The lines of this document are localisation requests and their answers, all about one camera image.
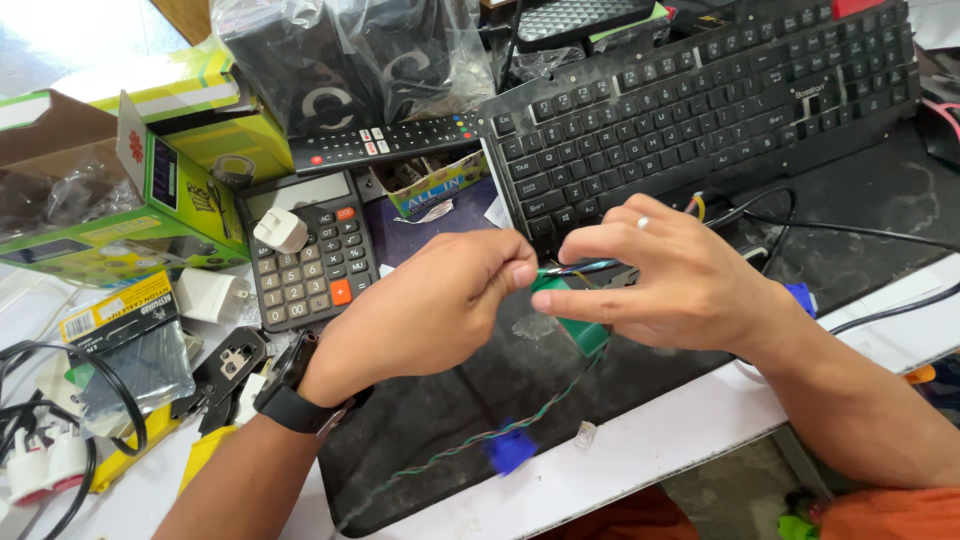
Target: orange clothing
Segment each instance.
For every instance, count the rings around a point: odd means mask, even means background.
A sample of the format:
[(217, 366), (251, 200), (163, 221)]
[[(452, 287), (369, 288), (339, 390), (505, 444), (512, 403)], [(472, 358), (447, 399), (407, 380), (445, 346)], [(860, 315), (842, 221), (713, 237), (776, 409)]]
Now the orange clothing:
[[(533, 540), (698, 540), (680, 507), (656, 486), (548, 530)], [(821, 540), (960, 539), (960, 489), (873, 489), (823, 514)]]

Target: hand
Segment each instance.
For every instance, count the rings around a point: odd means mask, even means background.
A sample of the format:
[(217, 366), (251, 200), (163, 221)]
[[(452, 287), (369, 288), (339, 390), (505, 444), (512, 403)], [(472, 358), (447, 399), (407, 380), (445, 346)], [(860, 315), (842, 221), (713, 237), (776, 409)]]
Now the hand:
[(381, 380), (460, 364), (490, 339), (500, 302), (536, 276), (517, 231), (434, 237), (327, 325), (301, 395), (334, 406)]
[[(649, 223), (636, 227), (642, 215)], [(613, 329), (653, 347), (725, 350), (751, 356), (775, 346), (791, 321), (810, 321), (782, 285), (760, 275), (695, 217), (634, 195), (603, 224), (570, 233), (560, 262), (616, 258), (640, 270), (636, 285), (540, 291), (537, 311)]]

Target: keyboard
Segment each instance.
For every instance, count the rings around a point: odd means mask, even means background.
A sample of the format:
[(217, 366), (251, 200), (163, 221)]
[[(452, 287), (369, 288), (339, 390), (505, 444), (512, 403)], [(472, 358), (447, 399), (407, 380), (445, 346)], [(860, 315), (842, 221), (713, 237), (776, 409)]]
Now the keyboard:
[(514, 227), (544, 255), (635, 193), (682, 208), (882, 142), (920, 98), (906, 2), (833, 4), (740, 2), (739, 22), (486, 101), (479, 130)]

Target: white desk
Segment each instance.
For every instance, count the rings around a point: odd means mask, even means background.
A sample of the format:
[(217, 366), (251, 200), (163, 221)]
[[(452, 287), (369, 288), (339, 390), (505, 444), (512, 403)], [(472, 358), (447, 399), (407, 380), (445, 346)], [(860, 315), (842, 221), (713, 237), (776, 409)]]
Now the white desk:
[[(234, 272), (242, 275), (242, 269)], [(951, 256), (888, 285), (821, 319), (833, 328), (862, 314), (916, 300), (960, 281), (960, 256)], [(7, 346), (30, 336), (49, 316), (37, 293), (21, 299), (34, 312), (28, 320), (0, 312)], [(85, 297), (96, 294), (85, 291)], [(2, 306), (3, 294), (0, 294)], [(880, 365), (904, 372), (960, 346), (960, 296), (850, 331), (842, 339)], [(206, 339), (205, 351), (227, 335), (213, 325), (188, 326)], [(25, 366), (5, 384), (24, 377)], [(15, 400), (32, 391), (25, 383)], [(786, 421), (773, 391), (749, 368), (731, 363), (656, 398), (599, 427), (587, 451), (562, 445), (533, 458), (506, 478), (488, 479), (368, 538), (377, 540), (506, 540), (529, 537), (597, 506), (626, 496), (746, 444)], [(189, 445), (199, 438), (196, 424), (184, 425), (161, 441), (104, 495), (90, 496), (62, 538), (148, 539), (176, 497)], [(69, 506), (73, 492), (58, 495), (27, 536), (41, 538)], [(282, 538), (326, 540), (332, 531), (320, 471), (314, 465)]]

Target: red and white plug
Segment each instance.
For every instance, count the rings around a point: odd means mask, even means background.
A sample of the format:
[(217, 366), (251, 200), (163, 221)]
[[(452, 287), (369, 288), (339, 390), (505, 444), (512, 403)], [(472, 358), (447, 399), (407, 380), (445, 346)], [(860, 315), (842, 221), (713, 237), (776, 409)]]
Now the red and white plug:
[(86, 445), (74, 427), (57, 433), (50, 448), (35, 436), (27, 447), (27, 431), (14, 435), (13, 456), (7, 461), (12, 491), (10, 504), (25, 506), (55, 491), (80, 485), (86, 468)]

